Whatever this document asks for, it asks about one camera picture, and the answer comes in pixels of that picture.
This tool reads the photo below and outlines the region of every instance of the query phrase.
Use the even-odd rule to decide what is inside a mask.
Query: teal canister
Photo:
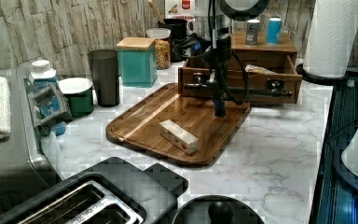
[[[38,60],[32,63],[31,78],[34,85],[40,90],[46,88],[49,83],[57,83],[57,72],[50,65],[47,60]],[[40,106],[40,113],[42,118],[47,117],[52,112],[60,109],[58,99],[54,96],[51,99],[47,99],[46,102]],[[56,135],[65,133],[65,123],[61,122],[52,127],[52,131]]]
[[[126,37],[117,51],[123,86],[152,87],[157,79],[155,39]]]
[[[268,22],[267,39],[268,44],[278,44],[281,33],[282,20],[280,18],[271,18]]]

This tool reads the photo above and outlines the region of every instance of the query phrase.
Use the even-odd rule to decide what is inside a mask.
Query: dark gray tumbler
[[[96,49],[87,56],[98,105],[120,104],[117,52],[113,49]]]

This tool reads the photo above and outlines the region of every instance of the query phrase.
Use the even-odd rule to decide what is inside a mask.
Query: small canister
[[[268,23],[268,32],[266,42],[268,44],[278,44],[281,32],[281,18],[271,18]]]
[[[153,28],[146,31],[147,37],[156,39],[156,63],[157,69],[171,67],[171,30],[165,28]]]
[[[57,83],[56,70],[51,68],[47,60],[39,60],[32,63],[31,78],[34,85],[40,90],[46,88],[50,82]],[[41,103],[40,113],[42,117],[47,117],[52,112],[59,110],[58,99],[54,96]],[[65,133],[65,124],[61,122],[52,128],[57,135]]]
[[[257,44],[259,24],[260,21],[258,20],[247,21],[245,45],[255,46]]]

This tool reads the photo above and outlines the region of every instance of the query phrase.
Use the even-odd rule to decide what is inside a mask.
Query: white marble countertop
[[[267,224],[308,223],[332,88],[303,81],[296,105],[253,107],[220,157],[200,168],[179,167],[109,142],[108,122],[177,81],[177,66],[181,63],[158,71],[150,89],[120,86],[120,105],[96,105],[89,116],[68,124],[57,137],[59,150],[48,155],[62,175],[67,178],[110,157],[141,170],[159,162],[189,181],[178,206],[202,195],[226,195],[252,207]]]

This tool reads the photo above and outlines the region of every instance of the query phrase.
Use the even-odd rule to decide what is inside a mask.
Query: black stand
[[[350,76],[350,74],[347,72],[345,73],[344,77],[339,78],[318,77],[307,73],[304,70],[304,65],[302,63],[297,66],[296,71],[303,77],[303,80],[323,86],[335,86],[336,83],[346,81]]]

